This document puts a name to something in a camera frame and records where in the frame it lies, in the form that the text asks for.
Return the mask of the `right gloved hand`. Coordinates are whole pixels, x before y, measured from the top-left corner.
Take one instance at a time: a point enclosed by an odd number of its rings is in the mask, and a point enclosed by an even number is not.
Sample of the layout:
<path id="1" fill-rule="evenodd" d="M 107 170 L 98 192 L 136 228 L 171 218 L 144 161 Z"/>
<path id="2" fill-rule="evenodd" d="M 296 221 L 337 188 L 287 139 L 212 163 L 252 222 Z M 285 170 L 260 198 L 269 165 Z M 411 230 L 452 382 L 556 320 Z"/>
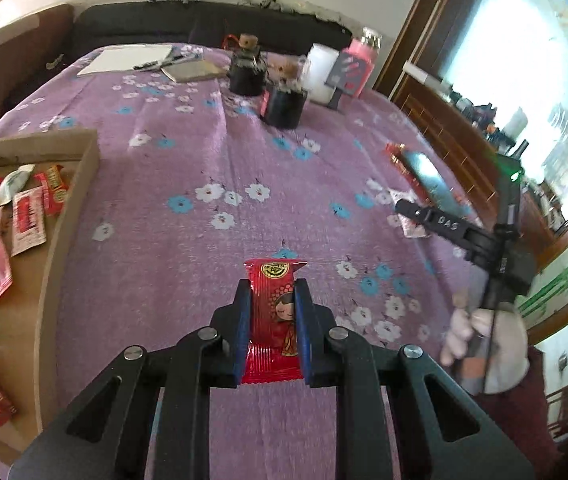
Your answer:
<path id="1" fill-rule="evenodd" d="M 509 302 L 477 307 L 466 290 L 453 295 L 453 313 L 439 361 L 472 396 L 503 393 L 529 370 L 528 337 L 522 317 Z"/>

